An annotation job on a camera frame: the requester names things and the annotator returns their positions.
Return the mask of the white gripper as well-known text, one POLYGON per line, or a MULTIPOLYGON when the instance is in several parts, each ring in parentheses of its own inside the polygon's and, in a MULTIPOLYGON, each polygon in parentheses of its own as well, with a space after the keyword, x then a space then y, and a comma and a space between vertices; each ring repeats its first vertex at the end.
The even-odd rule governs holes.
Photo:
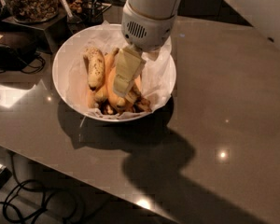
POLYGON ((164 45, 170 36, 175 16, 155 19, 136 11, 129 1, 123 7, 121 31, 126 41, 133 46, 119 50, 116 59, 116 74, 113 91, 125 97, 131 90, 134 80, 141 74, 146 61, 143 52, 151 52, 164 45))

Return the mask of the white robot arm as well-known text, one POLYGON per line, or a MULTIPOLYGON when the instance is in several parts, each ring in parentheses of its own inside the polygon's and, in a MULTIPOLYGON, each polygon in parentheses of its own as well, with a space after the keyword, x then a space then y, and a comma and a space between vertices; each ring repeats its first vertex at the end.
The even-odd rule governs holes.
POLYGON ((126 0, 121 32, 128 45, 119 50, 113 91, 125 97, 142 72, 143 52, 160 49, 171 34, 181 0, 126 0))

